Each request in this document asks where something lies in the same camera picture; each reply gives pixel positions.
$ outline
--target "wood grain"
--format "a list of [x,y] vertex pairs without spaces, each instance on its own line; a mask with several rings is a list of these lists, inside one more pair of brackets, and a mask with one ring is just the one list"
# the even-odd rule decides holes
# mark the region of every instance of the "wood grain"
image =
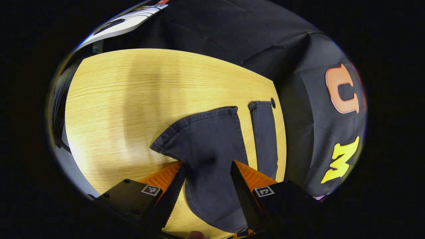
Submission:
[[[80,170],[99,192],[120,180],[139,180],[174,162],[149,149],[169,125],[185,116],[237,106],[250,167],[257,169],[248,103],[276,101],[276,181],[283,180],[286,139],[273,82],[215,58],[164,49],[129,49],[83,60],[72,80],[65,109],[69,145]],[[184,188],[163,231],[209,238],[232,233],[214,228],[189,209]]]

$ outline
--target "black background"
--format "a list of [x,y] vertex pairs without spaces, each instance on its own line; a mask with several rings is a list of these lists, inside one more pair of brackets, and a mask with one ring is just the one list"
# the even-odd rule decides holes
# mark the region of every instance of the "black background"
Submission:
[[[298,237],[419,237],[424,222],[423,4],[277,1],[326,32],[366,86],[365,147],[351,175]],[[93,207],[53,163],[42,110],[56,66],[91,30],[138,1],[16,1],[2,6],[2,196],[16,238],[133,237]]]

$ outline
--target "dark blue fabric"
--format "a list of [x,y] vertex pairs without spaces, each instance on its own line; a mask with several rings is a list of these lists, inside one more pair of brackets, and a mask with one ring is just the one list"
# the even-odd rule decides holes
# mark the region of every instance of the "dark blue fabric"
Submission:
[[255,101],[248,105],[254,131],[257,169],[276,179],[278,171],[278,142],[276,139],[275,117],[272,102]]
[[188,164],[186,200],[200,219],[223,231],[247,227],[230,176],[233,160],[248,165],[236,106],[193,114],[168,127],[150,146]]

